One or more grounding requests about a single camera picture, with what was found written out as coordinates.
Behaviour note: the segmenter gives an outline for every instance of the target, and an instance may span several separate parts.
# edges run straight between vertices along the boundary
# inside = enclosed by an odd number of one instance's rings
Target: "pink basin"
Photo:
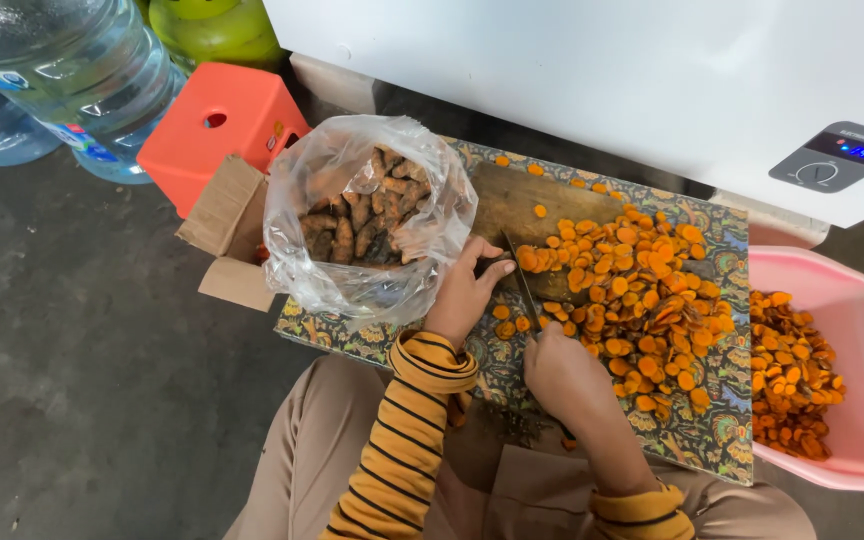
[[[793,308],[812,313],[848,387],[846,399],[825,415],[829,460],[798,459],[758,443],[754,454],[814,484],[864,491],[864,275],[812,251],[749,246],[749,284],[791,293]]]

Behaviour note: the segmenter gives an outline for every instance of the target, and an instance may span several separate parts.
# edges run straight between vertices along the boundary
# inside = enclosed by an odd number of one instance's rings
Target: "orange plastic stool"
[[[279,75],[205,62],[145,141],[138,163],[185,218],[226,155],[266,171],[309,131]]]

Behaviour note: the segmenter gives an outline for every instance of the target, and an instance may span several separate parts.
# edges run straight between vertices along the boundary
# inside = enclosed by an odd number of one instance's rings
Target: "clear plastic bag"
[[[402,254],[418,261],[390,270],[313,261],[299,217],[323,197],[376,191],[382,178],[374,178],[368,165],[377,144],[422,166],[428,177],[428,202],[392,234]],[[459,154],[406,116],[329,118],[282,151],[269,175],[266,284],[291,294],[310,312],[350,317],[351,330],[376,322],[406,324],[426,315],[439,277],[462,252],[478,205]]]

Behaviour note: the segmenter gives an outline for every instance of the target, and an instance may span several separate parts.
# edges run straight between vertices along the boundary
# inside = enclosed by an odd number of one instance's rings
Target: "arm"
[[[545,410],[582,443],[595,481],[594,527],[612,540],[689,540],[695,530],[678,510],[683,495],[649,468],[605,366],[549,323],[525,350],[525,383]]]
[[[386,389],[348,491],[319,538],[420,538],[442,463],[454,394],[475,386],[478,364],[458,352],[482,316],[492,289],[515,268],[501,261],[476,279],[480,256],[502,250],[470,237],[446,275],[422,331],[405,331],[389,353]]]

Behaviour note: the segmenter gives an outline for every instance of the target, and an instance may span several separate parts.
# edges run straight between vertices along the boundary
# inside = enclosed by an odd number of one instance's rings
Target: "knife blade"
[[[519,256],[516,254],[516,248],[518,246],[512,242],[509,234],[505,230],[502,230],[501,233],[502,238],[505,239],[505,243],[509,247],[512,258],[515,259],[515,284],[518,285],[518,292],[522,295],[522,304],[525,309],[525,316],[529,318],[529,322],[531,323],[532,337],[538,340],[543,329],[539,324],[539,313],[536,311],[532,292],[529,291],[529,283],[525,281],[525,274],[522,272],[522,264],[519,263]]]

